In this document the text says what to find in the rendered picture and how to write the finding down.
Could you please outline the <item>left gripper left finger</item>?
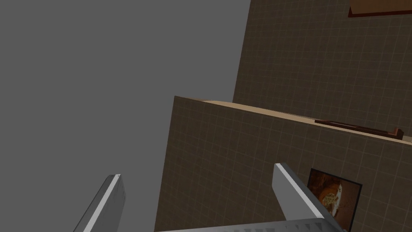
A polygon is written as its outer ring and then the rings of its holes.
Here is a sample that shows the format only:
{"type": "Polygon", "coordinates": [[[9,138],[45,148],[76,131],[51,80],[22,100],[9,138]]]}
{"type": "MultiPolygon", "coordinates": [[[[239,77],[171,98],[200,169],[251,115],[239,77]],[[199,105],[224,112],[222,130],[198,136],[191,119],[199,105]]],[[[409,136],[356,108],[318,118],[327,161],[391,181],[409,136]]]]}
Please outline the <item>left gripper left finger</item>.
{"type": "Polygon", "coordinates": [[[122,175],[109,175],[73,232],[117,232],[125,203],[122,175]]]}

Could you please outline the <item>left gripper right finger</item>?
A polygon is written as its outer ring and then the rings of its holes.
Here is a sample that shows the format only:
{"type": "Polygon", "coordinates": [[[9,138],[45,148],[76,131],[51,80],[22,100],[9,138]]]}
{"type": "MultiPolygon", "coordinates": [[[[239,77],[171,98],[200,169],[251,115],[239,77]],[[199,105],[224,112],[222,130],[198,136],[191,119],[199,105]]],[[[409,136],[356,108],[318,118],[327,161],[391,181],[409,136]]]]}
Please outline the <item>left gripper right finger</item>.
{"type": "Polygon", "coordinates": [[[272,189],[287,232],[347,232],[286,163],[274,165],[272,189]]]}

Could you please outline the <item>tan wooden panel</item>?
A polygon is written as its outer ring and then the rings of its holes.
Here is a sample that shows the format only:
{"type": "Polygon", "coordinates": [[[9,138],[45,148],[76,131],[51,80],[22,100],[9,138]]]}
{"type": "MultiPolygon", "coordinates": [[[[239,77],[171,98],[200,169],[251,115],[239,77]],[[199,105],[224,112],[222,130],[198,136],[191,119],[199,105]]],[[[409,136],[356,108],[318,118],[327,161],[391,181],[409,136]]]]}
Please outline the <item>tan wooden panel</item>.
{"type": "Polygon", "coordinates": [[[412,14],[412,0],[349,0],[348,17],[412,14]]]}

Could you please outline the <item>brown framed wall picture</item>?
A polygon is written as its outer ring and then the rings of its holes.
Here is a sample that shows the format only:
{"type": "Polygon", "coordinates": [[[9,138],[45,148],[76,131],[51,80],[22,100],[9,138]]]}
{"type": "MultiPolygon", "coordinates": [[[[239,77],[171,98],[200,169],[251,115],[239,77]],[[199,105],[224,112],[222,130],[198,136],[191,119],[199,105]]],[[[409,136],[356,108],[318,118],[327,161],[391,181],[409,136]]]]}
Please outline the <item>brown framed wall picture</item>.
{"type": "Polygon", "coordinates": [[[351,232],[363,185],[311,168],[307,187],[342,229],[351,232]]]}

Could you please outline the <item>dark red wooden frame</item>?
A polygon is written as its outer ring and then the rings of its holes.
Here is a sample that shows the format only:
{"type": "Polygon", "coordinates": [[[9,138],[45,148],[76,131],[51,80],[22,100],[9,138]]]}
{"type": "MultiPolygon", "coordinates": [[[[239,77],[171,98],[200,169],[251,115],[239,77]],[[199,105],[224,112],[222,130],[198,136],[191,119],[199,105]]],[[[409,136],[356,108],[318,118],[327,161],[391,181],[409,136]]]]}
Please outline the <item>dark red wooden frame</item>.
{"type": "Polygon", "coordinates": [[[344,129],[348,129],[352,131],[368,133],[372,135],[379,135],[379,136],[388,137],[388,138],[397,139],[397,140],[402,140],[403,135],[404,135],[404,132],[399,128],[394,128],[394,130],[390,132],[390,131],[378,130],[378,129],[373,129],[373,128],[367,128],[363,126],[357,126],[353,124],[330,121],[330,120],[315,120],[315,123],[324,124],[328,126],[334,126],[338,128],[344,128],[344,129]]]}

